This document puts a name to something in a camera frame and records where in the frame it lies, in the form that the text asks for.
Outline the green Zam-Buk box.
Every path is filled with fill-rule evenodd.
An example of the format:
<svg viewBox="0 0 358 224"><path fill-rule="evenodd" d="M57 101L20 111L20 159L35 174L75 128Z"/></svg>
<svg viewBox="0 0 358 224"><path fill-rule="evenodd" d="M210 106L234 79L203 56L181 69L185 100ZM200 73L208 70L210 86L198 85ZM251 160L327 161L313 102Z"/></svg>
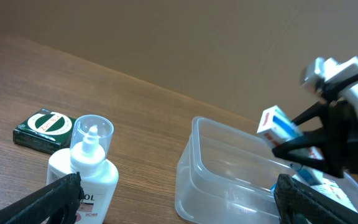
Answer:
<svg viewBox="0 0 358 224"><path fill-rule="evenodd" d="M13 142L52 155L70 145L76 119L41 108L13 130Z"/></svg>

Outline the white medicine box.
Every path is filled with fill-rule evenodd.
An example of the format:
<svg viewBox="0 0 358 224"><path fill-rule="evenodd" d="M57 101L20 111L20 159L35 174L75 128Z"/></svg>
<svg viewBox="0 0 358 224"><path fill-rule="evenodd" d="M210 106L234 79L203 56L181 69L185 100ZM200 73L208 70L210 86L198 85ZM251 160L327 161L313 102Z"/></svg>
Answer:
<svg viewBox="0 0 358 224"><path fill-rule="evenodd" d="M330 199L340 203L341 205L357 212L355 206L353 206L349 197L344 193L344 191L338 186L335 181L322 178L321 182L316 182L314 180L305 181L301 176L295 174L292 176L294 179L299 180L301 183L310 186L312 189L318 191L319 193L329 197Z"/></svg>

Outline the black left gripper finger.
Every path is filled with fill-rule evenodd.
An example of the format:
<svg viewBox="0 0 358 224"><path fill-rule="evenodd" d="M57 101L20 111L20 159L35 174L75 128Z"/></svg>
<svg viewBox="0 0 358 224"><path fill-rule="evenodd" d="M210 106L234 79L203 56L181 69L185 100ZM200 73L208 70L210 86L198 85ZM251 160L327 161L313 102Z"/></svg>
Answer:
<svg viewBox="0 0 358 224"><path fill-rule="evenodd" d="M0 224L74 224L84 198L80 173L68 174L0 210Z"/></svg>

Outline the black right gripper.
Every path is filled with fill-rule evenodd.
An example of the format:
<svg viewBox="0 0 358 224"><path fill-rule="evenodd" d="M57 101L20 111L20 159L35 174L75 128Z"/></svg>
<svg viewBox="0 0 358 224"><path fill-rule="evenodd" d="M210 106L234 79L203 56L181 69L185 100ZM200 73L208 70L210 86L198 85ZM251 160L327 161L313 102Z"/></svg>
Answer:
<svg viewBox="0 0 358 224"><path fill-rule="evenodd" d="M337 125L339 143L319 128L304 132L272 149L275 157L295 162L336 178L344 169L358 175L358 119L356 109L347 101L330 107L330 118ZM318 117L323 126L329 121L329 105L316 102L292 122L299 126ZM358 213L319 193L288 174L278 176L274 199L280 223L358 224Z"/></svg>

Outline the white Panadol box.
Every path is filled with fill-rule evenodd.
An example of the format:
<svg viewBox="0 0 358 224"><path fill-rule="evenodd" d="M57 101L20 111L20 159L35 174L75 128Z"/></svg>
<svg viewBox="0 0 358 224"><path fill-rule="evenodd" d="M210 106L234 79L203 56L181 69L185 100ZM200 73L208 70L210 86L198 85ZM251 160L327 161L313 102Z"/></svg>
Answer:
<svg viewBox="0 0 358 224"><path fill-rule="evenodd" d="M277 106L262 112L257 135L271 148L301 137L303 132ZM319 170L287 161L287 164L309 185L323 184L323 173Z"/></svg>

